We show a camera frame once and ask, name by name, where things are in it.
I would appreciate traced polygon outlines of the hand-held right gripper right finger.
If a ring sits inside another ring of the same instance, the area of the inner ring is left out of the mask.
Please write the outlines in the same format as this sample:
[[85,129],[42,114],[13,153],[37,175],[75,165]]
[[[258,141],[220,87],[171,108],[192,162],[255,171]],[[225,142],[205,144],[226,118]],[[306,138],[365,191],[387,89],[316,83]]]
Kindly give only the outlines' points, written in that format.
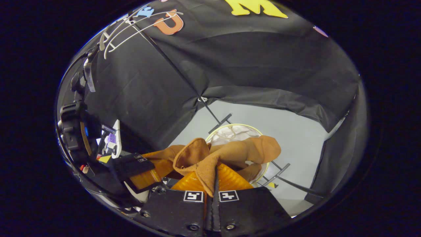
[[291,224],[291,217],[268,188],[219,190],[215,170],[212,237],[263,237]]

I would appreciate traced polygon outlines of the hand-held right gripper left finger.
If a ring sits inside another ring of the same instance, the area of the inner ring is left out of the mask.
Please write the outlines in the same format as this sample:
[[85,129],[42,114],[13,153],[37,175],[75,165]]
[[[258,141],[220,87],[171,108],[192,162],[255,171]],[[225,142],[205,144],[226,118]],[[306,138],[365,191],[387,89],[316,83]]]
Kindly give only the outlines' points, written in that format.
[[174,237],[206,237],[208,194],[194,173],[150,193],[141,224]]

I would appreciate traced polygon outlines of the brown shirt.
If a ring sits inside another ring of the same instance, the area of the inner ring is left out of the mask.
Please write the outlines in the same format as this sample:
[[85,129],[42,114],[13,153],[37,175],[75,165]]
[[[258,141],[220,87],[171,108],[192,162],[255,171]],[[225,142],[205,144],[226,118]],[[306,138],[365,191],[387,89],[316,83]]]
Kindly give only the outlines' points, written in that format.
[[262,165],[280,153],[275,138],[259,136],[216,146],[195,138],[187,145],[172,145],[144,156],[156,165],[159,177],[181,177],[174,190],[200,191],[213,197],[216,181],[220,191],[251,189]]

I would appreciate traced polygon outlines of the white laundry hamper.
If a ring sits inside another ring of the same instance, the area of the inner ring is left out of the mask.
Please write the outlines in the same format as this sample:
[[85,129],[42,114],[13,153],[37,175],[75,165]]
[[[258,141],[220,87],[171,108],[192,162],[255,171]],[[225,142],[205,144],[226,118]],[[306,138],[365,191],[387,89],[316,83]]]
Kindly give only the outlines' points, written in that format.
[[[243,141],[252,137],[257,138],[262,135],[263,134],[258,129],[252,126],[242,123],[232,123],[215,129],[207,138],[205,138],[205,141],[208,144],[212,144],[212,146],[216,146],[224,145],[232,141]],[[269,165],[270,163],[262,164],[259,173],[250,181],[252,186],[268,186],[269,179],[265,177],[265,174],[268,171]]]

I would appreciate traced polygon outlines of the black clothes rack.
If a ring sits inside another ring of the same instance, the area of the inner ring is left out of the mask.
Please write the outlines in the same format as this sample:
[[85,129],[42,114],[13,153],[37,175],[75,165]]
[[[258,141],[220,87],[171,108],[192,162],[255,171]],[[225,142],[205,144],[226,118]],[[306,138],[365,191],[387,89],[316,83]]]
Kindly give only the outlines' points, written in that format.
[[[224,119],[219,120],[216,115],[212,112],[212,110],[209,108],[208,104],[204,101],[204,99],[198,94],[198,92],[196,92],[194,86],[188,81],[187,77],[177,68],[177,66],[170,60],[170,58],[162,51],[162,49],[156,44],[156,42],[153,41],[153,39],[151,37],[149,37],[146,33],[143,33],[143,30],[145,30],[146,28],[141,29],[140,27],[138,27],[136,25],[136,21],[131,21],[133,18],[129,17],[128,21],[130,22],[130,26],[133,27],[134,29],[136,29],[136,33],[135,34],[139,34],[141,35],[144,39],[146,39],[155,49],[156,51],[164,58],[164,60],[171,66],[171,68],[183,79],[183,82],[185,82],[188,87],[194,92],[194,94],[196,95],[197,99],[199,100],[199,103],[201,103],[202,105],[204,105],[204,107],[209,111],[209,113],[212,115],[212,117],[215,119],[215,121],[217,122],[217,125],[214,126],[212,128],[212,130],[209,132],[209,134],[211,134],[212,132],[217,132],[218,129],[221,128],[221,125],[223,125],[225,122],[227,122],[229,124],[229,126],[233,126],[232,123],[230,123],[229,118],[232,116],[232,114],[228,114]],[[280,179],[281,181],[301,190],[304,192],[307,192],[311,195],[315,195],[319,198],[325,198],[329,195],[329,192],[318,192],[314,189],[311,188],[307,188],[304,187],[302,185],[296,184],[294,182],[291,182],[289,180],[286,180],[282,177],[280,177],[281,172],[285,171],[287,167],[290,166],[290,164],[287,164],[284,168],[281,168],[278,164],[276,164],[274,161],[270,162],[270,164],[275,165],[280,171],[274,175],[271,179],[267,179],[264,175],[262,175],[261,177],[264,178],[264,180],[266,181],[266,183],[264,183],[264,185],[261,185],[262,187],[267,186],[270,182],[272,182],[275,179]]]

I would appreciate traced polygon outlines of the white clothes hanger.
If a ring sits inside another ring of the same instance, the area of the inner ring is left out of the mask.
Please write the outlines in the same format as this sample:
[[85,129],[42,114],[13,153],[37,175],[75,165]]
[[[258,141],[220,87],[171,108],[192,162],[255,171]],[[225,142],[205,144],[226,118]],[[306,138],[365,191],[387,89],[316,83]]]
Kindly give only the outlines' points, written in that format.
[[[165,14],[155,15],[151,18],[147,18],[145,20],[141,20],[136,23],[138,27],[141,29],[146,28],[143,30],[143,33],[146,33],[149,29],[156,29],[160,31],[162,34],[171,36],[175,33],[179,32],[184,27],[184,20],[182,19],[183,13],[173,9]],[[133,27],[127,28],[120,32],[106,47],[103,52],[104,60],[109,59],[110,55],[129,42],[131,39],[135,38],[136,36],[140,36],[139,34],[135,34],[136,29]]]
[[102,31],[99,41],[99,50],[104,51],[120,32],[127,28],[134,27],[137,22],[165,13],[168,13],[168,11],[155,13],[154,10],[148,6],[143,6],[132,12],[128,12],[127,15],[123,16],[116,22],[111,23],[105,28],[105,30]]

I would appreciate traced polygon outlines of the white and purple object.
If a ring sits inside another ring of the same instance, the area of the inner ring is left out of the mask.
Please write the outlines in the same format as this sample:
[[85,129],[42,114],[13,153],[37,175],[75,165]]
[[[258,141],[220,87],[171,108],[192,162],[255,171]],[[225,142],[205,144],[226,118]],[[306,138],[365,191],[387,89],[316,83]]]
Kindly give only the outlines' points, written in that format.
[[97,139],[98,154],[110,155],[117,159],[122,152],[120,120],[116,120],[112,127],[101,126],[101,137]]

